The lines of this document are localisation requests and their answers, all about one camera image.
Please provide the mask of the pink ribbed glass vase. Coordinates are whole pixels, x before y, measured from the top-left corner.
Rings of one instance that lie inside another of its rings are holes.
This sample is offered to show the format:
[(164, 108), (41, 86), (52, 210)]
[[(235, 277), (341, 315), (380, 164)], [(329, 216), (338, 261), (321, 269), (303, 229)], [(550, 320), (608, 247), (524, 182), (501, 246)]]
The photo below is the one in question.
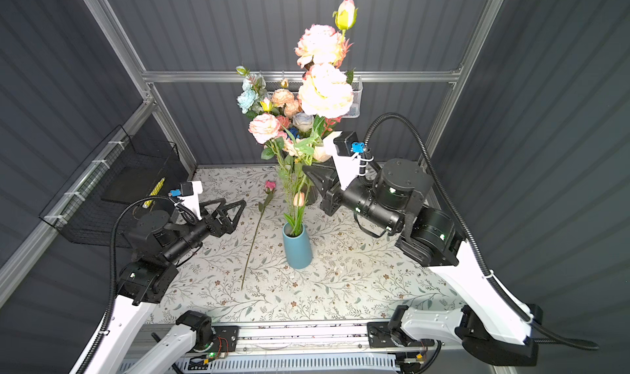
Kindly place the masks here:
[(312, 182), (305, 184), (302, 191), (305, 193), (306, 206), (313, 205), (318, 201), (319, 192), (317, 187)]

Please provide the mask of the teal ceramic vase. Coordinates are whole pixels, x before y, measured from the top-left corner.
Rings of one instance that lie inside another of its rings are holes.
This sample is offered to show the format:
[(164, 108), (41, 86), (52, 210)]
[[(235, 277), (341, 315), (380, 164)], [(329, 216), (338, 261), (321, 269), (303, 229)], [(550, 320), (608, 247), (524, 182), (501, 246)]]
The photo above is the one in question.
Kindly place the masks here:
[(305, 226), (301, 227), (298, 236), (291, 236), (292, 228), (286, 223), (282, 229), (283, 245), (285, 257), (288, 265), (293, 269), (300, 270), (308, 267), (313, 260), (313, 251)]

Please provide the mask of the small pink flower spray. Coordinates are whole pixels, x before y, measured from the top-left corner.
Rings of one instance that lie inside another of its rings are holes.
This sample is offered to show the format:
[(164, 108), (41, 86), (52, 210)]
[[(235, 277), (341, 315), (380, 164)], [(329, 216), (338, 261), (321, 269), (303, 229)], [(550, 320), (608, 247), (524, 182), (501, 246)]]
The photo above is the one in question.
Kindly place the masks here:
[(314, 147), (310, 138), (299, 138), (292, 128), (285, 127), (279, 116), (262, 113), (249, 123), (249, 133), (263, 146), (261, 158), (275, 157), (284, 192), (288, 223), (287, 236), (297, 237), (304, 230), (303, 218), (310, 191), (304, 167), (313, 163)]

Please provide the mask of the pale peony spray stem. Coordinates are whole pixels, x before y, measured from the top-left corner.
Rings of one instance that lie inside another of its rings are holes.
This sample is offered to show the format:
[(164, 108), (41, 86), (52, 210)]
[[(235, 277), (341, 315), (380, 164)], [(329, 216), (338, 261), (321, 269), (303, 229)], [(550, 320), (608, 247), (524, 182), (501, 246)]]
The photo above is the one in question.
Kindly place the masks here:
[(354, 0), (343, 0), (332, 13), (334, 25), (313, 24), (300, 37), (295, 54), (304, 69), (297, 90), (302, 113), (314, 116), (313, 129), (300, 132), (300, 138), (313, 141), (313, 164), (330, 158), (323, 148), (323, 139), (349, 113), (354, 102), (354, 90), (349, 72), (341, 65), (352, 46), (346, 32), (354, 27), (358, 8)]

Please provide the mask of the blue flower stem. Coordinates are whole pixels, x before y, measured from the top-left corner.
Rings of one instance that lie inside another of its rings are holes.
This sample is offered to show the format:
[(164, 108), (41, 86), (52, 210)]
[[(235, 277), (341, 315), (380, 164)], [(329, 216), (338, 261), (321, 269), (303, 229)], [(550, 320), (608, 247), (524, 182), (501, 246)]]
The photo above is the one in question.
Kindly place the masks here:
[(301, 165), (300, 165), (300, 154), (295, 149), (295, 145), (300, 140), (299, 130), (297, 128), (289, 129), (290, 135), (292, 138), (289, 138), (287, 143), (287, 150), (291, 157), (290, 163), (290, 199), (292, 203), (292, 227), (291, 234), (292, 236), (297, 236), (300, 234), (300, 211), (302, 206), (304, 205), (304, 196), (301, 193), (301, 188), (303, 185), (302, 177), (301, 177)]

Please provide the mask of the white green rose spray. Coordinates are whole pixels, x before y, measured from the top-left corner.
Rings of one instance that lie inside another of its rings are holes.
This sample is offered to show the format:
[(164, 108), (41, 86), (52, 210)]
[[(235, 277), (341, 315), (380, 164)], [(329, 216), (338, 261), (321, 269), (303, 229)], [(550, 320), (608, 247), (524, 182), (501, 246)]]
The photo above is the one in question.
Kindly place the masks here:
[(243, 66), (236, 67), (236, 72), (242, 78), (242, 92), (236, 99), (242, 113), (251, 121), (263, 113), (270, 113), (272, 102), (263, 75)]

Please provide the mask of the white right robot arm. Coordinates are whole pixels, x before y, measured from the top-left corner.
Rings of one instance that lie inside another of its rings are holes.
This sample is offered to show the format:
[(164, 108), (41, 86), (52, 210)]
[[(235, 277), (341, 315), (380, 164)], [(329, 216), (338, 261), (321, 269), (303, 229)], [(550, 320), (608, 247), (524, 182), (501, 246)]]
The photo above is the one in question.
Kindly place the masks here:
[(355, 221), (368, 220), (396, 247), (443, 279), (464, 300), (455, 312), (427, 311), (400, 305), (392, 315), (387, 339), (394, 345), (416, 347), (461, 345), (474, 358), (496, 367), (533, 367), (543, 344), (596, 351), (592, 341), (561, 336), (543, 326), (539, 306), (523, 303), (487, 266), (464, 218), (450, 198), (446, 208), (427, 202), (431, 190), (444, 191), (427, 149), (417, 161), (395, 158), (375, 166), (368, 139), (353, 131), (335, 131), (323, 141), (331, 162), (305, 168), (319, 191), (321, 209), (333, 215), (348, 208)]

